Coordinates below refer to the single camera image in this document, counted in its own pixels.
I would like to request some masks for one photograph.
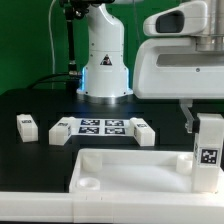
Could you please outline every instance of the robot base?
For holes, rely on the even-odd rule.
[[[87,101],[90,103],[96,104],[119,104],[123,102],[130,101],[133,98],[133,92],[130,91],[130,94],[126,94],[120,97],[95,97],[82,93],[81,91],[77,91],[77,97],[79,100]]]

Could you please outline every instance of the black cable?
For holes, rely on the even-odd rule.
[[[72,21],[67,21],[67,30],[68,30],[69,61],[75,61],[74,35],[73,35]]]
[[[44,77],[38,79],[37,81],[35,81],[34,83],[30,84],[29,86],[27,86],[26,88],[27,89],[33,89],[34,86],[36,86],[38,83],[40,83],[44,80],[52,79],[52,78],[56,78],[56,77],[62,77],[62,76],[68,76],[68,73],[58,73],[58,74],[44,76]]]

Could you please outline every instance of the green wall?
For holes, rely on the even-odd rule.
[[[24,88],[36,79],[52,73],[48,32],[48,10],[52,0],[8,0],[0,8],[0,93]],[[179,0],[145,0],[137,4],[141,41],[142,24],[148,16],[174,7]],[[108,5],[108,11],[125,25],[125,64],[131,76],[138,49],[132,5]],[[67,71],[68,46],[66,22],[59,4],[53,9],[53,35],[56,72]],[[75,21],[75,46],[79,68],[88,60],[86,20]]]

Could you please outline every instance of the cable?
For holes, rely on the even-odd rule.
[[[35,81],[34,83],[30,84],[29,86],[27,86],[27,89],[33,89],[34,86],[38,85],[40,82],[45,81],[47,79],[52,79],[52,78],[56,78],[56,77],[62,77],[62,76],[67,76],[68,73],[59,73],[59,74],[53,74],[53,75],[48,75],[45,77],[42,77],[40,79],[38,79],[37,81]]]
[[[53,74],[55,74],[56,66],[55,66],[54,40],[53,40],[52,27],[51,27],[51,16],[52,16],[52,10],[53,10],[55,3],[56,3],[56,0],[52,0],[50,9],[49,9],[49,13],[48,13],[48,28],[49,28],[49,35],[50,35],[50,42],[51,42],[52,73]]]
[[[140,47],[141,38],[140,38],[140,32],[139,32],[139,27],[138,27],[138,13],[137,13],[135,0],[132,0],[132,2],[133,2],[133,11],[134,11],[134,18],[135,18],[135,29],[136,29],[136,33],[137,33],[138,44],[139,44],[139,47]]]

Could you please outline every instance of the white robot body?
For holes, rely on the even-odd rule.
[[[133,93],[123,62],[124,26],[104,4],[89,9],[89,61],[77,93],[91,102],[115,103]]]

